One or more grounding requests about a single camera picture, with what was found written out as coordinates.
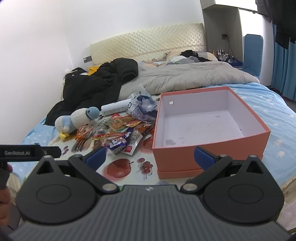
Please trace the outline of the person's left hand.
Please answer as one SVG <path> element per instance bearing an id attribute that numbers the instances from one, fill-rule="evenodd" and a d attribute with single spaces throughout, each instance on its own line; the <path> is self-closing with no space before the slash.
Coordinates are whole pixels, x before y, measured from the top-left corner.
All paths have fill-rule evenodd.
<path id="1" fill-rule="evenodd" d="M 7 225 L 9 222 L 10 213 L 10 190 L 5 188 L 0 191 L 0 223 L 2 225 Z"/>

